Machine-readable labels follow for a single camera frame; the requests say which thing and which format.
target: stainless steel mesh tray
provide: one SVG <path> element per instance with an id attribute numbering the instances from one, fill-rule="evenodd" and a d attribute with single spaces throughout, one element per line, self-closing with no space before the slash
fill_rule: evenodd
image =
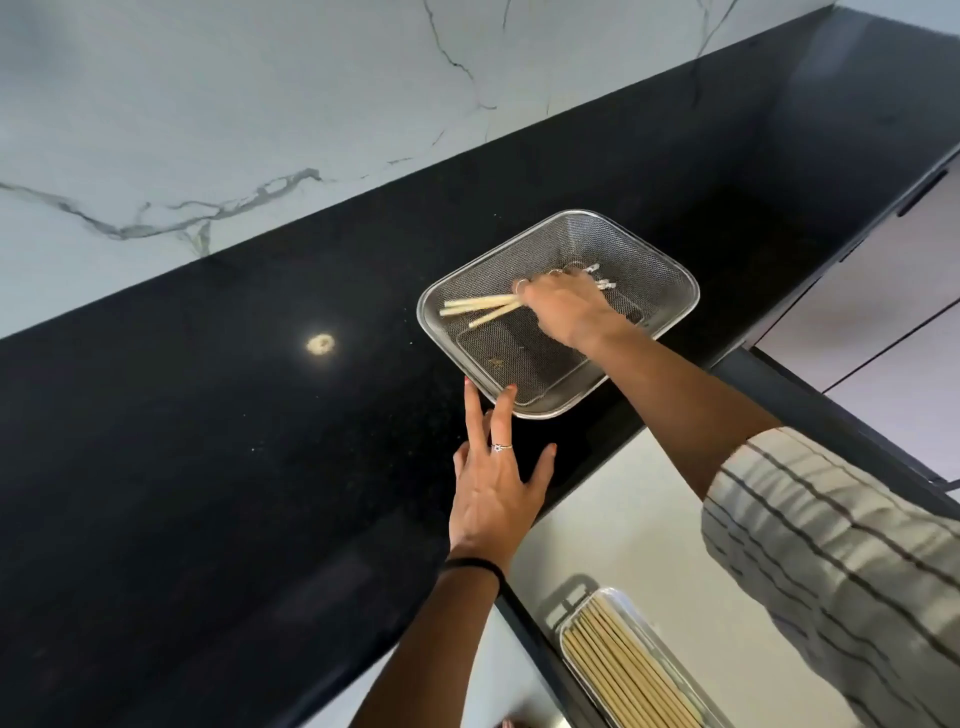
<path id="1" fill-rule="evenodd" d="M 564 657 L 564 662 L 570 667 L 570 670 L 576 676 L 577 680 L 587 691 L 590 699 L 600 708 L 604 717 L 611 725 L 616 726 L 616 728 L 623 728 L 619 721 L 613 716 L 603 698 L 594 689 L 587 676 L 577 667 L 577 661 L 572 658 L 564 646 L 564 633 L 577 623 L 584 609 L 596 599 L 604 599 L 620 616 L 640 646 L 648 655 L 657 661 L 667 675 L 669 675 L 674 685 L 677 686 L 677 689 L 683 693 L 686 699 L 699 711 L 702 717 L 702 726 L 705 726 L 705 728 L 732 728 L 727 717 L 717 708 L 716 704 L 709 699 L 703 688 L 690 677 L 689 673 L 667 648 L 664 641 L 660 639 L 653 628 L 647 623 L 646 619 L 636 610 L 633 602 L 620 590 L 604 587 L 588 595 L 576 606 L 566 619 L 561 621 L 557 627 L 557 642 L 560 645 L 560 652 Z"/>
<path id="2" fill-rule="evenodd" d="M 469 328 L 484 312 L 442 318 L 444 301 L 509 293 L 517 279 L 568 265 L 599 263 L 595 274 L 616 288 L 610 305 L 658 337 L 700 300 L 697 281 L 672 258 L 596 212 L 558 212 L 427 288 L 420 325 L 490 400 L 516 384 L 516 415 L 546 419 L 565 412 L 607 378 L 582 354 L 537 326 L 529 308 Z"/>

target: left hand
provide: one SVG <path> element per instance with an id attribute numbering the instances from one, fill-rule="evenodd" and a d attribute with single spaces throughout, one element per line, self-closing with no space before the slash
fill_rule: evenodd
<path id="1" fill-rule="evenodd" d="M 498 445 L 513 444 L 515 397 L 516 387 L 507 387 L 484 418 L 480 395 L 473 382 L 465 379 L 468 440 L 453 454 L 457 493 L 450 513 L 450 555 L 488 559 L 504 573 L 543 506 L 557 454 L 556 445 L 546 446 L 530 482 L 524 484 L 513 449 L 491 450 L 491 434 Z"/>

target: striped sleeve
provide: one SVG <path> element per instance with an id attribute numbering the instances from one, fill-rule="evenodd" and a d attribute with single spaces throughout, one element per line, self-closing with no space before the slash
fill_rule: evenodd
<path id="1" fill-rule="evenodd" d="M 960 726 L 960 523 L 782 427 L 724 464 L 702 526 L 865 725 Z"/>

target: cabinet door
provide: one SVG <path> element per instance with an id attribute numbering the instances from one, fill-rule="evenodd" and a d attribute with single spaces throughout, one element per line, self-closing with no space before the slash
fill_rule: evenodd
<path id="1" fill-rule="evenodd" d="M 830 268 L 757 346 L 823 392 L 960 296 L 960 163 L 952 167 L 907 215 Z"/>
<path id="2" fill-rule="evenodd" d="M 941 477 L 960 479 L 960 304 L 828 397 Z"/>

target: black hair tie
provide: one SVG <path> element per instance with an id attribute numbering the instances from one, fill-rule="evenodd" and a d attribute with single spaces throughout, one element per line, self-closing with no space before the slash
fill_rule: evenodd
<path id="1" fill-rule="evenodd" d="M 507 577 L 503 575 L 503 569 L 501 569 L 493 561 L 480 559 L 476 556 L 463 556 L 457 559 L 447 559 L 444 562 L 444 565 L 440 567 L 440 571 L 450 571 L 451 569 L 461 569 L 463 567 L 474 567 L 476 569 L 486 569 L 489 571 L 491 574 L 496 576 L 496 580 L 500 582 L 500 588 L 496 592 L 497 596 L 503 594 L 503 590 L 507 586 Z"/>

